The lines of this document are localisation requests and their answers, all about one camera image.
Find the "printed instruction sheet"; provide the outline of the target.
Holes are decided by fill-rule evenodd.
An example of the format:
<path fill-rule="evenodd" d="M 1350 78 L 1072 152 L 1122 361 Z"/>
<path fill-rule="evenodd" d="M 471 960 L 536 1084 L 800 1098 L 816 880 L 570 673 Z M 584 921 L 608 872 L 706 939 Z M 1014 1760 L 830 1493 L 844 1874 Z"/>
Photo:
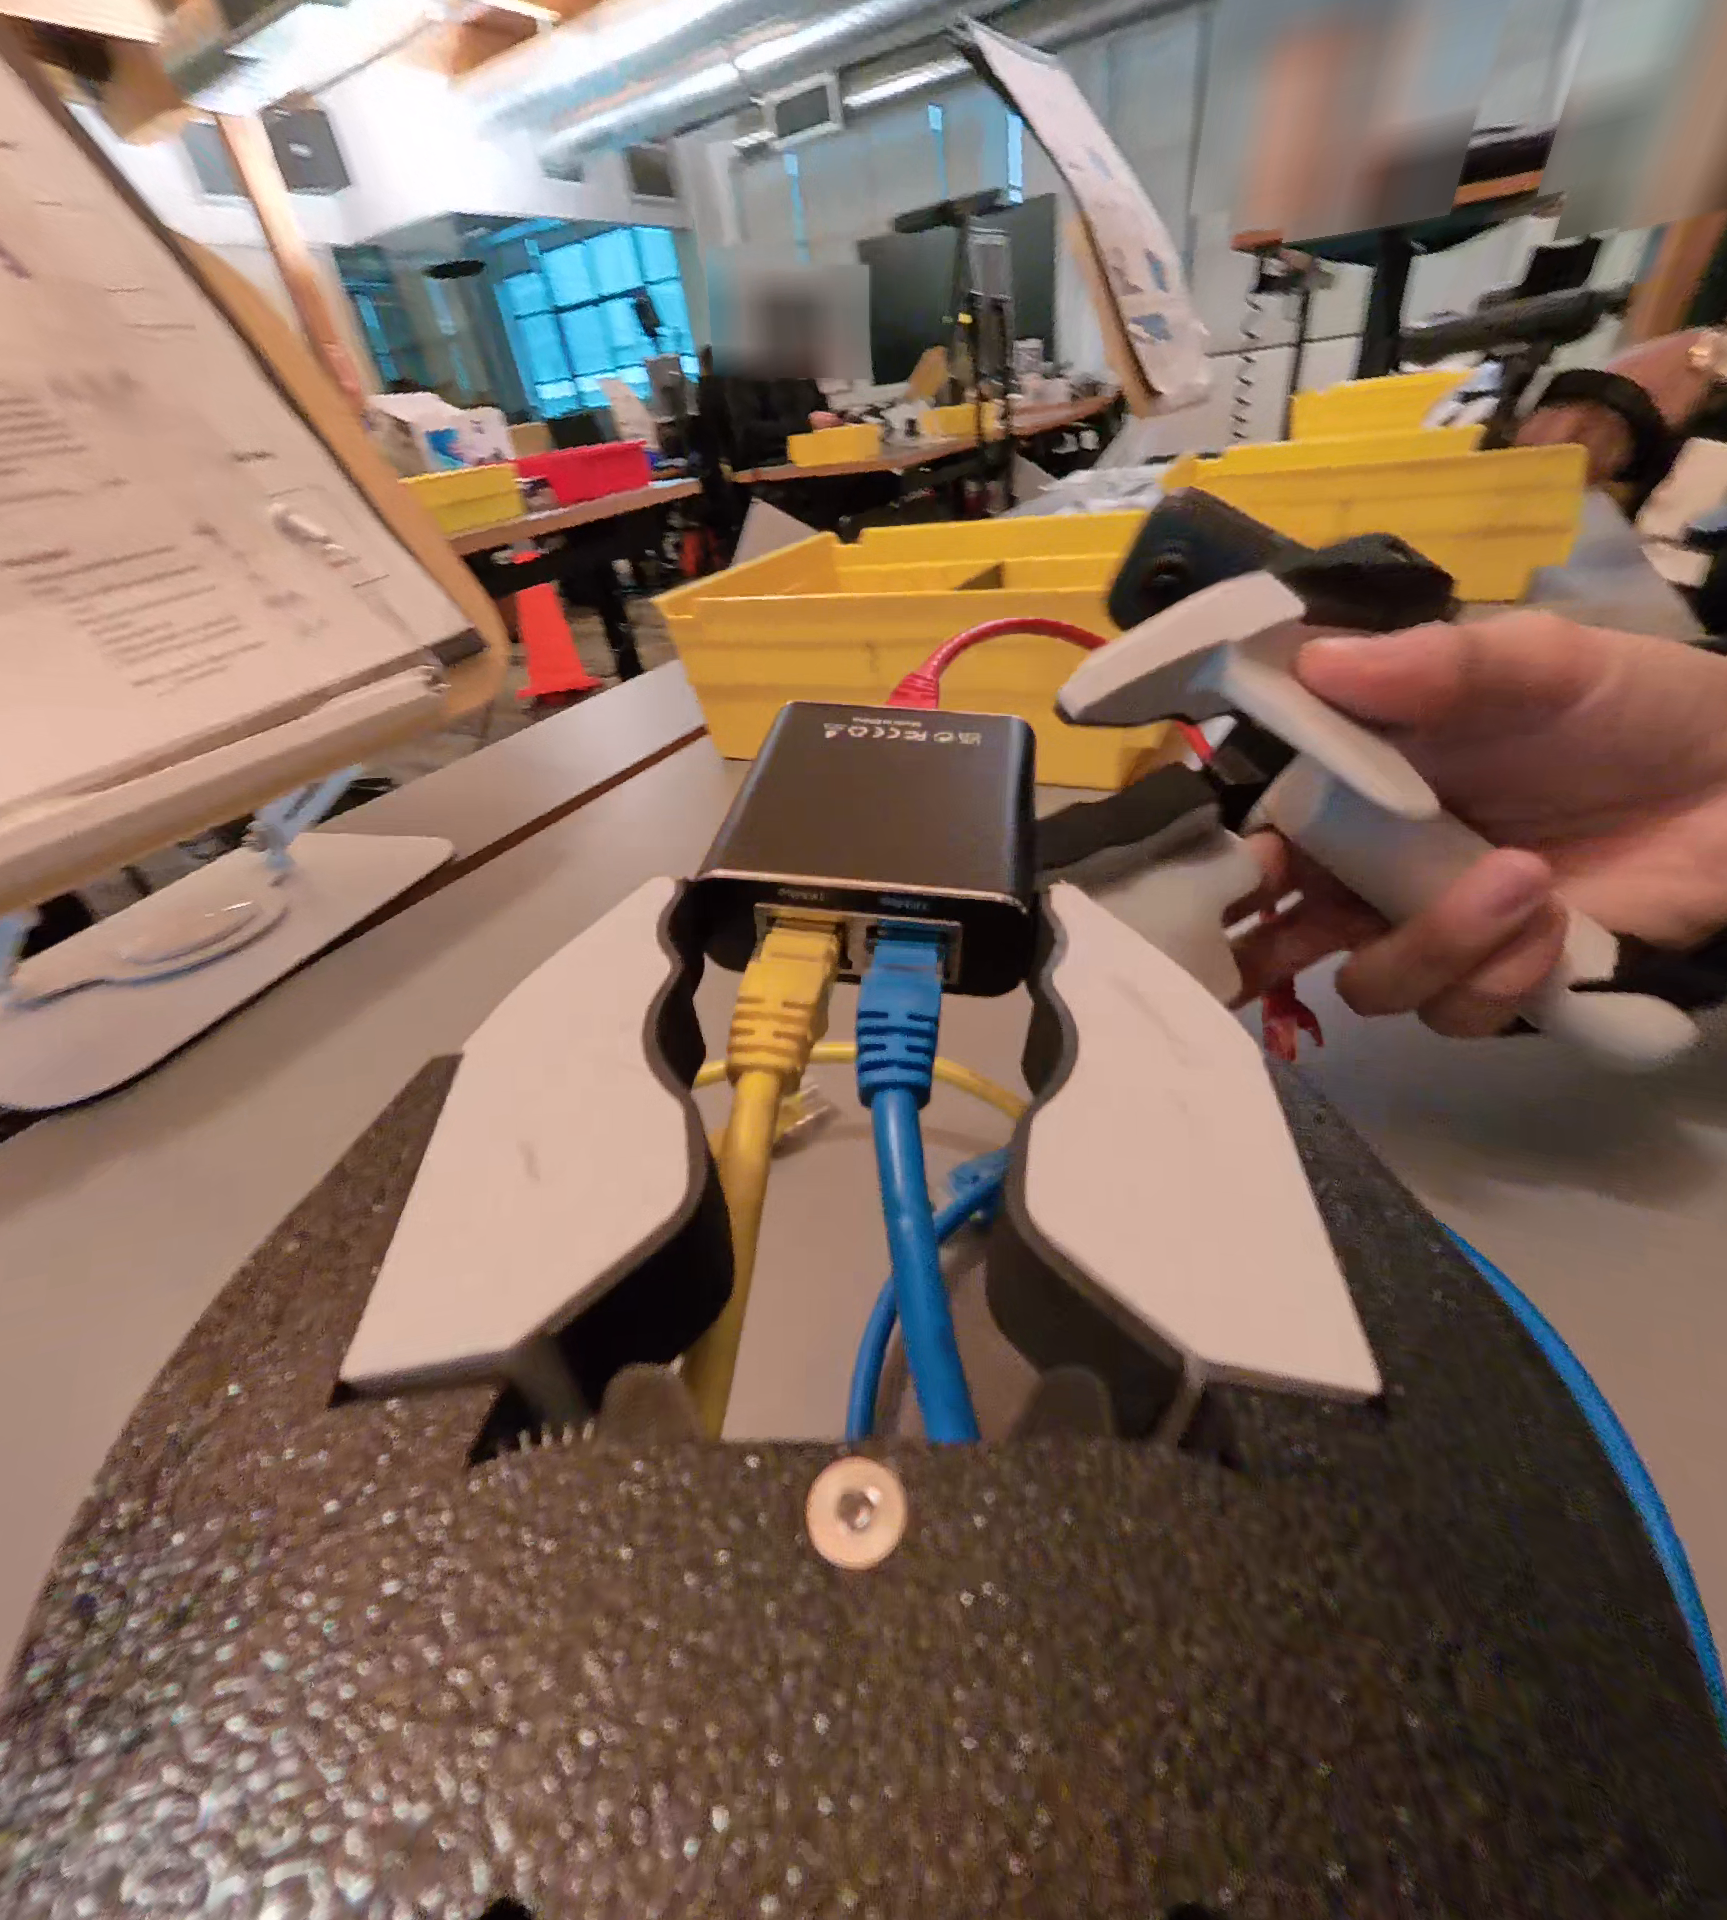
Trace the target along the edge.
<path fill-rule="evenodd" d="M 0 43 L 0 838 L 486 649 Z"/>

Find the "black network adapter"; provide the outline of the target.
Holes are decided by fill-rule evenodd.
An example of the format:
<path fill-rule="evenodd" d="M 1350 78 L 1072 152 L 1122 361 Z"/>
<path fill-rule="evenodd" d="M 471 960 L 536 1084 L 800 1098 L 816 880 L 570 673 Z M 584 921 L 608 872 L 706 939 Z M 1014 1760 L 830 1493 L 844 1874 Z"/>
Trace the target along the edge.
<path fill-rule="evenodd" d="M 920 943 L 948 994 L 1006 996 L 1038 949 L 1034 805 L 1020 718 L 790 702 L 688 887 L 704 953 L 740 973 L 776 926 L 820 926 L 844 982 Z"/>

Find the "yellow plastic bin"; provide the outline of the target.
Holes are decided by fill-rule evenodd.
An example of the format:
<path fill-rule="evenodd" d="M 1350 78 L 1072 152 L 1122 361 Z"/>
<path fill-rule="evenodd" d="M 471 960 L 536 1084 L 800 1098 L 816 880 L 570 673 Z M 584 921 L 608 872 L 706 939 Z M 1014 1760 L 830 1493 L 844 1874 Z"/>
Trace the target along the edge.
<path fill-rule="evenodd" d="M 1582 522 L 1588 455 L 1576 445 L 1480 448 L 1478 428 L 1236 445 L 1164 470 L 1164 492 L 1202 491 L 1278 535 L 1328 546 L 1390 535 L 1452 572 L 1470 605 L 1510 607 L 1566 565 Z"/>
<path fill-rule="evenodd" d="M 1146 514 L 1020 516 L 876 528 L 778 548 L 658 596 L 718 752 L 750 760 L 794 700 L 880 706 L 952 637 L 1044 616 L 1116 637 L 1108 594 Z M 1010 714 L 1038 739 L 1038 779 L 1116 790 L 1184 762 L 1176 725 L 1076 731 L 1056 696 L 1080 653 L 1052 637 L 984 642 L 942 678 L 948 711 Z"/>
<path fill-rule="evenodd" d="M 1428 369 L 1346 381 L 1292 401 L 1294 442 L 1404 435 L 1430 426 L 1470 378 L 1468 369 Z"/>

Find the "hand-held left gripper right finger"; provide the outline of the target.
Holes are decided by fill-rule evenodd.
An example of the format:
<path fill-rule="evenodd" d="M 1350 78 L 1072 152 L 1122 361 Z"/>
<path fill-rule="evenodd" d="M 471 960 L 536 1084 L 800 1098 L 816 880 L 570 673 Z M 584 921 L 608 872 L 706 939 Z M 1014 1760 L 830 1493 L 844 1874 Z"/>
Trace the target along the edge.
<path fill-rule="evenodd" d="M 1368 1404 L 1384 1380 L 1260 1048 L 1068 882 L 1040 900 L 1028 1091 L 990 1242 L 996 1329 L 1112 1406 L 1212 1386 Z"/>

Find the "black monitor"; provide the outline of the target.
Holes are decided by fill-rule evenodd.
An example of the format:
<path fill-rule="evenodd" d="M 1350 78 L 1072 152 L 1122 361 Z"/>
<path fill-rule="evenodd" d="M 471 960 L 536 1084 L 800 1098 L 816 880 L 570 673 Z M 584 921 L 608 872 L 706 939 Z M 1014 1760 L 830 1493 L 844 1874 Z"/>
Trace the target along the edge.
<path fill-rule="evenodd" d="M 1010 241 L 1016 334 L 1060 361 L 1058 255 L 1060 205 L 1044 194 L 1008 205 L 986 221 Z M 918 234 L 878 233 L 858 241 L 870 275 L 870 344 L 876 384 L 904 384 L 920 358 L 952 339 L 956 229 Z"/>

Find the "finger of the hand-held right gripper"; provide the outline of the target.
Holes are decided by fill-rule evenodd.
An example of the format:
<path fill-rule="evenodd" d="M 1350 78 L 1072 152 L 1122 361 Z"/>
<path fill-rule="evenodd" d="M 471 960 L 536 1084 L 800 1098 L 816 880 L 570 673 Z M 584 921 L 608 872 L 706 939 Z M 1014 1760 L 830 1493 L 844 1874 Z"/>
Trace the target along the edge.
<path fill-rule="evenodd" d="M 1238 713 L 1384 813 L 1438 816 L 1440 799 L 1394 745 L 1302 685 L 1306 642 L 1304 600 L 1274 574 L 1244 574 L 1108 641 L 1060 689 L 1056 708 L 1078 729 Z"/>

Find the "person's right hand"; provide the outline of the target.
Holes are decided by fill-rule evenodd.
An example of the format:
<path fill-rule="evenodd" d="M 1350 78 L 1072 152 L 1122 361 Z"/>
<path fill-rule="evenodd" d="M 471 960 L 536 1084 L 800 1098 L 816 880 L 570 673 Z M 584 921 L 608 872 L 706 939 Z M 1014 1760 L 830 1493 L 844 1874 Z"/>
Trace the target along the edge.
<path fill-rule="evenodd" d="M 1564 906 L 1658 949 L 1727 931 L 1727 657 L 1546 613 L 1320 637 L 1306 689 L 1384 733 L 1494 845 L 1410 922 L 1380 919 L 1278 834 L 1254 840 L 1260 914 L 1240 1000 L 1338 954 L 1362 1018 L 1486 1041 L 1520 1027 L 1564 949 Z"/>

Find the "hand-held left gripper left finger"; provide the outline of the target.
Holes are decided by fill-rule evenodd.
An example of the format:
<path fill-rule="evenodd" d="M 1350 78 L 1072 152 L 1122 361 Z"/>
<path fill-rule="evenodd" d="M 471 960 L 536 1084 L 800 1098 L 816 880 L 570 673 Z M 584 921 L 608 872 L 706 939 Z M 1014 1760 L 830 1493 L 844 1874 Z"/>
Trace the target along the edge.
<path fill-rule="evenodd" d="M 343 1360 L 349 1395 L 602 1395 L 724 1321 L 688 895 L 652 879 L 471 1036 Z"/>

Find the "orange traffic cone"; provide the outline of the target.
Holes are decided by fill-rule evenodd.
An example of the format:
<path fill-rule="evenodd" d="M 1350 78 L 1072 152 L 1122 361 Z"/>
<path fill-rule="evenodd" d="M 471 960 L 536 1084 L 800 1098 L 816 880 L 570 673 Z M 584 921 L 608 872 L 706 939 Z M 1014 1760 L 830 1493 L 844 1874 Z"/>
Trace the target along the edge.
<path fill-rule="evenodd" d="M 556 708 L 604 691 L 582 660 L 558 588 L 522 588 L 512 600 L 514 641 L 522 655 L 520 699 L 530 708 Z"/>

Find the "grey desk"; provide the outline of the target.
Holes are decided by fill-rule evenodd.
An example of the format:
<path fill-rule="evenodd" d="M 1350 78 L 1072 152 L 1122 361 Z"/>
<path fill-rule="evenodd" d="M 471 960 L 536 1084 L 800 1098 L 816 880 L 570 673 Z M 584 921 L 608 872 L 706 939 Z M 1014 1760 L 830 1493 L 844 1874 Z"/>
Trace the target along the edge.
<path fill-rule="evenodd" d="M 648 877 L 738 769 L 664 667 L 341 823 L 463 864 L 141 1084 L 0 1142 L 0 1693 L 61 1541 L 219 1290 L 435 1057 Z M 1727 1673 L 1727 1018 L 1672 1076 L 1304 996 L 1310 1078 L 1562 1331 L 1636 1438 Z"/>

